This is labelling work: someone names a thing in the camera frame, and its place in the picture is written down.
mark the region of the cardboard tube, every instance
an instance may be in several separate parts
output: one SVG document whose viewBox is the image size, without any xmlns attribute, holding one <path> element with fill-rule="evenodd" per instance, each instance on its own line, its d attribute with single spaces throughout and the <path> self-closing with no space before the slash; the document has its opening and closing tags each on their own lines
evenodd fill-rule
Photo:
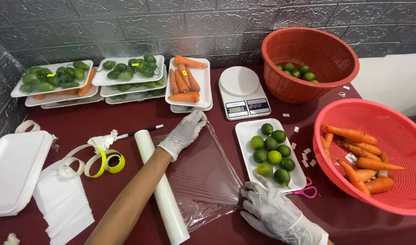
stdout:
<svg viewBox="0 0 416 245">
<path fill-rule="evenodd" d="M 155 145 L 153 144 L 149 131 L 138 131 L 134 134 L 134 138 L 137 142 L 143 164 L 146 164 L 147 160 L 149 160 L 155 151 Z M 153 195 L 155 195 L 156 204 L 158 204 L 158 209 L 160 210 L 171 245 L 179 245 L 188 240 L 190 235 L 179 211 L 175 196 L 173 196 L 172 188 L 170 187 L 166 174 L 162 176 Z"/>
</svg>

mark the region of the lime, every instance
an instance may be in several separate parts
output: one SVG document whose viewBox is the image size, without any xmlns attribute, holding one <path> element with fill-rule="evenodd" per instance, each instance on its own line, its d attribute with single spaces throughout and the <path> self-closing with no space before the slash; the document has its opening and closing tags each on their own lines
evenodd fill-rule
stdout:
<svg viewBox="0 0 416 245">
<path fill-rule="evenodd" d="M 291 172 L 295 169 L 295 163 L 291 158 L 284 157 L 281 161 L 281 168 Z"/>
<path fill-rule="evenodd" d="M 276 150 L 272 150 L 267 154 L 267 160 L 270 164 L 276 165 L 282 161 L 282 155 Z"/>
<path fill-rule="evenodd" d="M 256 171 L 266 178 L 273 177 L 273 166 L 270 164 L 259 164 Z"/>
<path fill-rule="evenodd" d="M 264 147 L 267 151 L 277 150 L 278 142 L 274 138 L 268 137 L 264 141 Z"/>
<path fill-rule="evenodd" d="M 307 66 L 306 64 L 302 64 L 301 66 L 298 67 L 298 71 L 302 74 L 308 73 L 309 66 Z"/>
<path fill-rule="evenodd" d="M 253 159 L 255 162 L 262 164 L 267 160 L 267 153 L 263 149 L 258 149 L 253 153 Z"/>
<path fill-rule="evenodd" d="M 284 71 L 285 70 L 292 72 L 293 70 L 295 70 L 294 65 L 292 63 L 286 63 L 284 66 Z"/>
<path fill-rule="evenodd" d="M 298 70 L 293 70 L 291 75 L 295 78 L 300 78 L 300 72 Z"/>
<path fill-rule="evenodd" d="M 264 123 L 261 127 L 261 132 L 264 135 L 271 135 L 273 132 L 273 126 L 270 123 Z"/>
<path fill-rule="evenodd" d="M 289 157 L 291 155 L 291 149 L 287 145 L 280 145 L 278 152 L 282 154 L 282 157 Z"/>
<path fill-rule="evenodd" d="M 315 80 L 315 75 L 312 72 L 308 72 L 302 76 L 302 79 L 305 81 L 312 81 L 312 80 Z"/>
<path fill-rule="evenodd" d="M 282 130 L 275 130 L 271 133 L 271 137 L 274 138 L 278 143 L 283 143 L 287 139 L 287 135 Z"/>
<path fill-rule="evenodd" d="M 252 149 L 262 149 L 264 148 L 264 139 L 259 135 L 255 135 L 250 140 L 250 146 Z"/>
<path fill-rule="evenodd" d="M 273 178 L 279 185 L 284 185 L 290 188 L 288 184 L 291 181 L 291 176 L 289 175 L 287 170 L 283 168 L 276 170 L 276 172 L 273 174 Z"/>
</svg>

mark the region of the scissors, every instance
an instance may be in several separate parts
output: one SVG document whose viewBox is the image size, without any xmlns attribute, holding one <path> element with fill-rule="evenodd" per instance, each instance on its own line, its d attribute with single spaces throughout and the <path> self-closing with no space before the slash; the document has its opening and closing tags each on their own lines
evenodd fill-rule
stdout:
<svg viewBox="0 0 416 245">
<path fill-rule="evenodd" d="M 303 195 L 303 196 L 305 196 L 307 198 L 314 198 L 317 195 L 317 188 L 315 188 L 314 186 L 310 186 L 310 185 L 313 184 L 313 182 L 311 181 L 310 178 L 308 178 L 308 177 L 305 177 L 305 178 L 306 178 L 306 186 L 305 186 L 305 188 L 303 188 L 301 190 L 298 190 L 298 191 L 285 192 L 284 195 L 287 195 L 287 194 L 300 194 L 300 195 Z M 305 193 L 305 191 L 306 190 L 311 190 L 311 189 L 314 190 L 314 194 L 312 196 L 309 196 L 309 195 L 307 195 Z"/>
</svg>

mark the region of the white glove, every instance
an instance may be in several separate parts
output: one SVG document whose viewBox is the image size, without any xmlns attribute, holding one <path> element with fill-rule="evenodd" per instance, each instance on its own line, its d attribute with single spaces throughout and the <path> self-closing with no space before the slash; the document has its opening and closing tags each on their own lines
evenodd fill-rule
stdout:
<svg viewBox="0 0 416 245">
<path fill-rule="evenodd" d="M 246 182 L 249 189 L 241 190 L 243 203 L 249 211 L 241 211 L 243 218 L 261 233 L 292 245 L 327 245 L 329 235 L 320 226 L 309 221 L 302 212 L 263 176 L 255 182 Z"/>
<path fill-rule="evenodd" d="M 188 147 L 197 138 L 206 123 L 205 113 L 195 110 L 184 117 L 158 146 L 164 148 L 172 156 L 172 162 L 174 162 L 182 149 Z"/>
</svg>

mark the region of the white wall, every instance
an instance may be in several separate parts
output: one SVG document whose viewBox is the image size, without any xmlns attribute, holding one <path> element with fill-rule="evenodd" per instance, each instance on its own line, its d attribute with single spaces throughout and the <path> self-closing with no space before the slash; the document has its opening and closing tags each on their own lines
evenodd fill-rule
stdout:
<svg viewBox="0 0 416 245">
<path fill-rule="evenodd" d="M 362 98 L 389 106 L 405 116 L 416 115 L 416 54 L 359 59 L 352 81 Z"/>
</svg>

